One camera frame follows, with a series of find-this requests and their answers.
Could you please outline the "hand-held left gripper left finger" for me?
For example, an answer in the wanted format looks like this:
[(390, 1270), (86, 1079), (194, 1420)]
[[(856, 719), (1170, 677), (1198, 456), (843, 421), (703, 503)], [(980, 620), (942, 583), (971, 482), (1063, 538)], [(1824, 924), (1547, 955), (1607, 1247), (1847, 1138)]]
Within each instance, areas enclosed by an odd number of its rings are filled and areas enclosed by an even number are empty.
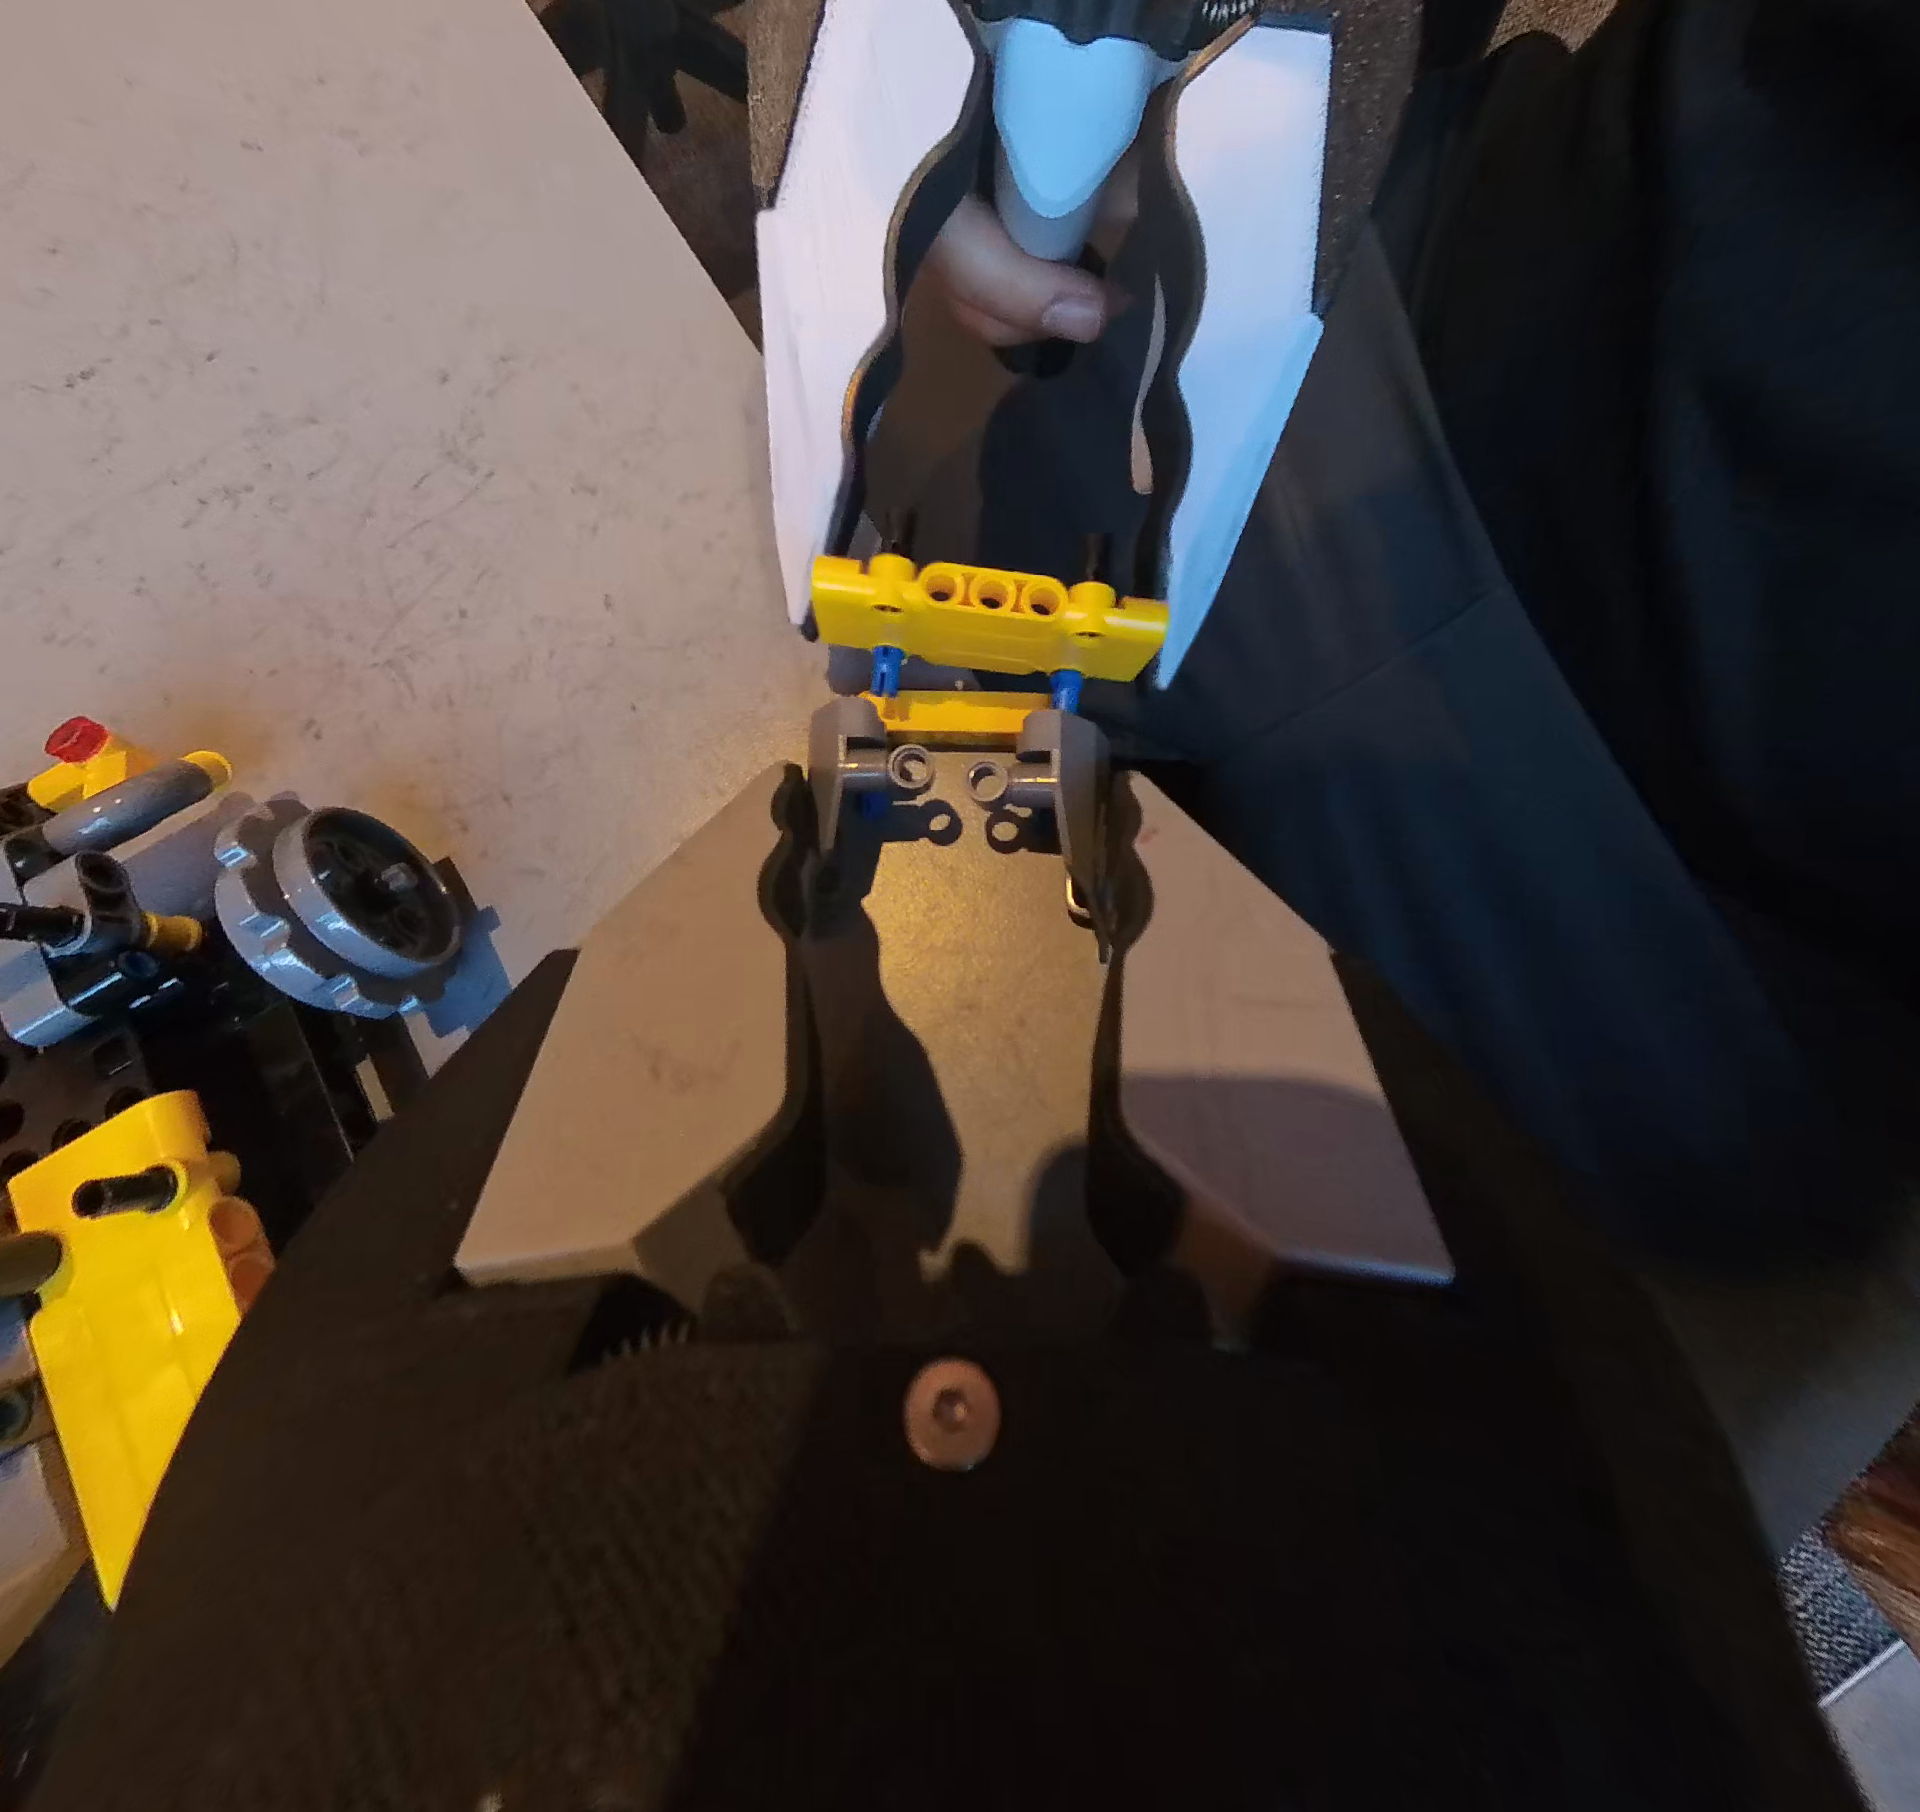
[(804, 770), (764, 769), (585, 937), (458, 1251), (468, 1284), (706, 1292), (804, 1243), (826, 1191), (812, 843)]

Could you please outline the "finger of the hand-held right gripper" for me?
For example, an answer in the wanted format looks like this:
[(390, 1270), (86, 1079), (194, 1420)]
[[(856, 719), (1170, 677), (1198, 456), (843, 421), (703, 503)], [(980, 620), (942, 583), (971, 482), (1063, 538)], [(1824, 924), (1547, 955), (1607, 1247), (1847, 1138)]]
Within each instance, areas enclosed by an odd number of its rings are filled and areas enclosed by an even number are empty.
[(1332, 34), (1245, 24), (1145, 102), (1125, 282), (1147, 314), (1134, 589), (1173, 683), (1228, 577), (1324, 336), (1314, 306)]
[(825, 0), (756, 220), (772, 529), (790, 624), (849, 548), (905, 292), (973, 191), (991, 67), (960, 0)]

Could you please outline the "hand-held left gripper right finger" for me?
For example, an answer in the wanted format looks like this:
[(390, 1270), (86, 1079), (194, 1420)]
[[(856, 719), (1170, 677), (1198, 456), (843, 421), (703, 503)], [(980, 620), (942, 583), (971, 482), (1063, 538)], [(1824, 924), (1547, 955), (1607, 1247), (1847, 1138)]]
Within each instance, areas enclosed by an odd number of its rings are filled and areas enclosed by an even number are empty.
[(1275, 1290), (1452, 1289), (1329, 944), (1140, 772), (1115, 775), (1101, 850), (1086, 1191), (1120, 1320), (1253, 1340)]

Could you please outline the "grey brick bucket assembly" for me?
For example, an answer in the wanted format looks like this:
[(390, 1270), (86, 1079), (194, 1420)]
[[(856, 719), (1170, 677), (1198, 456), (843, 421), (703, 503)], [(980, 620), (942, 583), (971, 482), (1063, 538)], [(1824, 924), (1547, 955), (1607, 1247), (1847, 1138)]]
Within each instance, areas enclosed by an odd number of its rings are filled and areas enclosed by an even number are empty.
[(936, 757), (958, 757), (964, 792), (991, 819), (1047, 817), (1069, 915), (1100, 960), (1116, 951), (1108, 860), (1111, 752), (1086, 717), (1047, 695), (921, 689), (835, 695), (807, 731), (807, 787), (825, 860), (858, 803), (884, 815), (933, 792)]

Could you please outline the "yellow brick panel with pins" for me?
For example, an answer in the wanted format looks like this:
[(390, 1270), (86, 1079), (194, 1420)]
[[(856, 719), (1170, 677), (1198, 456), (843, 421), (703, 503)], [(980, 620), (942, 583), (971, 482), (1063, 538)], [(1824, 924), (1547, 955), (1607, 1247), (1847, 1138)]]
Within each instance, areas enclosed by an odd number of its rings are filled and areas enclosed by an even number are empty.
[(900, 552), (859, 560), (821, 556), (809, 573), (821, 640), (943, 673), (1131, 683), (1158, 659), (1170, 610), (1116, 593), (1100, 578), (1075, 583), (995, 564)]

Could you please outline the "grey desk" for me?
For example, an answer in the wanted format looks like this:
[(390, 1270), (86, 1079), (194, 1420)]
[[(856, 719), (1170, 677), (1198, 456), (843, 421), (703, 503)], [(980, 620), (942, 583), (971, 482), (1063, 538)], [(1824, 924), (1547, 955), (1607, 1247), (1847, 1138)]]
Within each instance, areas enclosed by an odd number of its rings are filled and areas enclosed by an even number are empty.
[(4, 0), (4, 777), (451, 855), (474, 1026), (804, 763), (756, 348), (521, 0)]

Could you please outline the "person's right hand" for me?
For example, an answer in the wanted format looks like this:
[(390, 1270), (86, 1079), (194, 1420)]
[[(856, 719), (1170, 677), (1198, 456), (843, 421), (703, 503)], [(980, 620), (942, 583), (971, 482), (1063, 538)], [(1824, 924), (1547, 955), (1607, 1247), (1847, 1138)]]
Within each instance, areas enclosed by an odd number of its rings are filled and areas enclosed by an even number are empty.
[(929, 246), (923, 275), (962, 330), (993, 348), (1091, 342), (1134, 302), (1125, 289), (1089, 270), (1022, 250), (993, 207), (973, 195)]

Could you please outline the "yellow black brick vehicle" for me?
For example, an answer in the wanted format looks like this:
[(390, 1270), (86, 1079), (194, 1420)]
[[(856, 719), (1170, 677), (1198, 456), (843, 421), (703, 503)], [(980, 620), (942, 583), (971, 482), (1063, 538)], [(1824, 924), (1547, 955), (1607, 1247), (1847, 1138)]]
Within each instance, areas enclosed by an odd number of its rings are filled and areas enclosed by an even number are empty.
[(2, 797), (10, 1659), (114, 1608), (187, 1420), (323, 1195), (504, 996), (494, 917), (390, 823), (58, 723)]

